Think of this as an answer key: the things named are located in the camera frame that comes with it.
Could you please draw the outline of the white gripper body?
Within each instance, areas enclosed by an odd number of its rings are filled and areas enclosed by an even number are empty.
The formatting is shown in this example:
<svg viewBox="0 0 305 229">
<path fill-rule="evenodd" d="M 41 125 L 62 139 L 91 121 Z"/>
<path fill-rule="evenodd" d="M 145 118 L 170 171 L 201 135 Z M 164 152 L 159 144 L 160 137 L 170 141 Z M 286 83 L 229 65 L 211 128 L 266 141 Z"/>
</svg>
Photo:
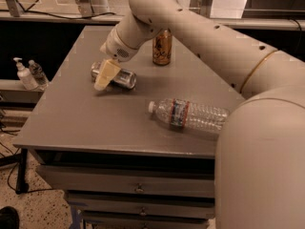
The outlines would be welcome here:
<svg viewBox="0 0 305 229">
<path fill-rule="evenodd" d="M 100 47 L 100 51 L 120 62 L 130 61 L 137 54 L 137 49 L 130 48 L 121 40 L 117 27 L 114 27 L 108 34 L 106 41 Z"/>
</svg>

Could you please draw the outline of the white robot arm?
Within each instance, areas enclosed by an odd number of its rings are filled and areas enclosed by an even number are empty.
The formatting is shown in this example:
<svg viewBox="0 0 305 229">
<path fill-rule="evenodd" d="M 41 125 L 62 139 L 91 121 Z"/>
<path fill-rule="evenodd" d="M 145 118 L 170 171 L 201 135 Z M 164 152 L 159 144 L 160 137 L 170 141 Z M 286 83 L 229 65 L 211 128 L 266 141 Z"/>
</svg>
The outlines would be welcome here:
<svg viewBox="0 0 305 229">
<path fill-rule="evenodd" d="M 129 6 L 102 52 L 128 61 L 168 29 L 245 99 L 215 148 L 216 229 L 305 229 L 305 63 L 176 0 Z"/>
</svg>

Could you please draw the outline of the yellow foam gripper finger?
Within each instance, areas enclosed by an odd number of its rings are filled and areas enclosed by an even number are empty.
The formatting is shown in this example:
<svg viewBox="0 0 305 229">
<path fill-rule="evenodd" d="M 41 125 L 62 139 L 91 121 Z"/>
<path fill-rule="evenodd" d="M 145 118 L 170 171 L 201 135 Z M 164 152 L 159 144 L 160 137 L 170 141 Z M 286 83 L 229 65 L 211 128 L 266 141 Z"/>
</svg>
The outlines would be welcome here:
<svg viewBox="0 0 305 229">
<path fill-rule="evenodd" d="M 95 78 L 94 88 L 97 91 L 104 91 L 120 71 L 121 68 L 119 62 L 116 59 L 103 60 L 99 73 Z"/>
</svg>

